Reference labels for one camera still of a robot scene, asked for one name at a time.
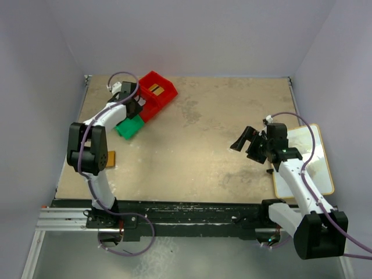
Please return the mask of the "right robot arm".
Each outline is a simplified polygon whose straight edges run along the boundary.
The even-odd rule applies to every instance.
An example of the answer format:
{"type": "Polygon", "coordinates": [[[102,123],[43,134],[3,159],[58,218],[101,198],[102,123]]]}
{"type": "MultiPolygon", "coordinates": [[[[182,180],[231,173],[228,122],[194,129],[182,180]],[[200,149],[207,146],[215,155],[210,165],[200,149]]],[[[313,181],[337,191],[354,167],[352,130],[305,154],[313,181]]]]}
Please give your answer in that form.
{"type": "Polygon", "coordinates": [[[298,256],[304,260],[342,256],[348,218],[344,212],[335,210],[317,189],[301,153],[289,146],[286,125],[267,123],[262,131],[247,126],[230,148],[241,151],[246,142],[250,143],[247,157],[261,164],[269,161],[297,202],[298,212],[285,202],[272,203],[268,206],[268,218],[292,237],[298,256]]]}

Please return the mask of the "red bin with silver card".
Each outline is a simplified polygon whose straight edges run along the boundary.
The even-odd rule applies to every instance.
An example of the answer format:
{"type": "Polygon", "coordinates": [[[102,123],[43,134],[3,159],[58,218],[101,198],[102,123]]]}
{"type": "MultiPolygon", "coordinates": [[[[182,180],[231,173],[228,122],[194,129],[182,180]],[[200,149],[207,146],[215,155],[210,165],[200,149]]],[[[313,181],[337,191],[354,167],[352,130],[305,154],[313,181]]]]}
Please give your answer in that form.
{"type": "Polygon", "coordinates": [[[139,115],[144,123],[147,123],[152,120],[162,109],[163,104],[157,98],[147,98],[139,115]]]}

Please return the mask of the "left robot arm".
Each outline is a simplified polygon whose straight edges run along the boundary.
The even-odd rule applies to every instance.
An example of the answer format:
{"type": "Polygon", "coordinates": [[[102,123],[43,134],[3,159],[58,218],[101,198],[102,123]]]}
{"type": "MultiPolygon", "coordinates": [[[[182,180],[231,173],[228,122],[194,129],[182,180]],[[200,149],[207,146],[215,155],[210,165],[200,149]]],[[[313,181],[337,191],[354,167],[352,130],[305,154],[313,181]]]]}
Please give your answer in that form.
{"type": "Polygon", "coordinates": [[[69,127],[67,164],[84,177],[92,198],[92,207],[118,215],[117,199],[106,175],[107,133],[118,124],[139,114],[144,101],[136,96],[139,83],[123,81],[106,105],[90,119],[69,127]]]}

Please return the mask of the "green plastic bin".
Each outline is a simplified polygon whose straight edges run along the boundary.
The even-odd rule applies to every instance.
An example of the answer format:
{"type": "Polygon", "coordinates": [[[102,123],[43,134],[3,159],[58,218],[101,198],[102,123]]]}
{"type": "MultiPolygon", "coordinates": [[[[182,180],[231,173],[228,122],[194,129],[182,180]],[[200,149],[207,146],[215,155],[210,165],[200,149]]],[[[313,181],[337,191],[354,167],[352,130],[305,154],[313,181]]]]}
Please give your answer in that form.
{"type": "Polygon", "coordinates": [[[144,126],[144,121],[139,115],[136,115],[132,119],[125,119],[119,123],[115,130],[119,136],[123,137],[125,140],[130,140],[140,129],[144,126]]]}

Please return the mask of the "white board with wooden frame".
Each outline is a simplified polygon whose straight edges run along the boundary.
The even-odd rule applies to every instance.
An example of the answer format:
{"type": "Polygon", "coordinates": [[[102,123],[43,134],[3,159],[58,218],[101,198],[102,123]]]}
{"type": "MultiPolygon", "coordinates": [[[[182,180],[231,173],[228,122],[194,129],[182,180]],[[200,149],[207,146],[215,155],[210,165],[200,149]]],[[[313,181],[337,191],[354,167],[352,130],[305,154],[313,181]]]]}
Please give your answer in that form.
{"type": "Polygon", "coordinates": [[[328,165],[323,139],[318,125],[311,124],[315,138],[315,152],[312,153],[312,138],[306,126],[288,130],[289,146],[295,147],[301,153],[303,161],[312,157],[306,165],[306,170],[322,195],[331,195],[334,192],[334,183],[328,165]]]}

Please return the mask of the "red bin with gold card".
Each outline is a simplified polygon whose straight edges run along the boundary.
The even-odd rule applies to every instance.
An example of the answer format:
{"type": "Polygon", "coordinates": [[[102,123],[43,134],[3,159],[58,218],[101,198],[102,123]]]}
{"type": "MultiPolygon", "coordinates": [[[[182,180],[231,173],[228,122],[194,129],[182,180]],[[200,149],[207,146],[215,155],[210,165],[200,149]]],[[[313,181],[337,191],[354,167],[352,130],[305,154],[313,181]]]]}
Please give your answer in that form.
{"type": "Polygon", "coordinates": [[[150,92],[160,106],[166,106],[178,95],[173,83],[155,71],[150,71],[140,78],[139,83],[141,88],[150,92]]]}

